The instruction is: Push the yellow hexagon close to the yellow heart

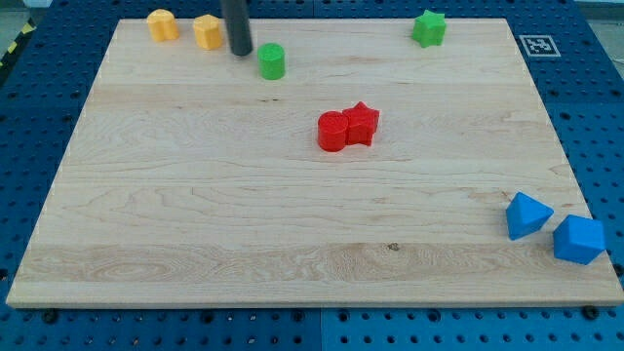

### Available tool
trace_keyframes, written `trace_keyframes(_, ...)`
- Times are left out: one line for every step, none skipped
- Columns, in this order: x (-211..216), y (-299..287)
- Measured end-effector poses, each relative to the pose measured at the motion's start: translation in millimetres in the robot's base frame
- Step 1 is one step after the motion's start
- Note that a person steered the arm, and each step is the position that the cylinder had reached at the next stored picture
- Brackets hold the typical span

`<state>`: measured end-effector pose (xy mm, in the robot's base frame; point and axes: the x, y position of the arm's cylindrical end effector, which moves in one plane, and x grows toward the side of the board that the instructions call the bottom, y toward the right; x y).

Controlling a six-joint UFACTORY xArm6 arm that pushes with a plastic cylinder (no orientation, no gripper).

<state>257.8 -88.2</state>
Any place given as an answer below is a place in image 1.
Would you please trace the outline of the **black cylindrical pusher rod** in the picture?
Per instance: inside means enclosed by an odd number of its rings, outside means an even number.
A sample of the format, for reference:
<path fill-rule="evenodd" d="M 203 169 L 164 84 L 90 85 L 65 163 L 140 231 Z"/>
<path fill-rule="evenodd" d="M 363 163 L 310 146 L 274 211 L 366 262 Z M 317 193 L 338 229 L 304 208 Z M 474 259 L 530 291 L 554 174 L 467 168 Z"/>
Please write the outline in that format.
<path fill-rule="evenodd" d="M 253 50 L 249 7 L 246 0 L 221 0 L 230 51 L 235 56 L 247 56 Z"/>

